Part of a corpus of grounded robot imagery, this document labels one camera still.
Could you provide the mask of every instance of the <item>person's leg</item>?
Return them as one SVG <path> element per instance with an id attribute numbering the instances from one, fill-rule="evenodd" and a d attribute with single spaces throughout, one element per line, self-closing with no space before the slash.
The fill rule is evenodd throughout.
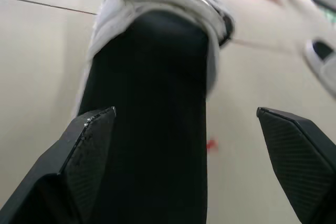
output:
<path id="1" fill-rule="evenodd" d="M 192 23 L 151 12 L 93 60 L 79 114 L 116 107 L 92 223 L 206 222 L 206 54 Z"/>

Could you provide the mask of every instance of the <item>red spot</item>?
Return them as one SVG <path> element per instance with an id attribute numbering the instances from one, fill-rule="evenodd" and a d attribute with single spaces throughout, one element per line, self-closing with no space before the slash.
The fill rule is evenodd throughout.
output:
<path id="1" fill-rule="evenodd" d="M 206 144 L 207 151 L 217 151 L 218 150 L 218 143 L 217 141 L 212 137 Z"/>

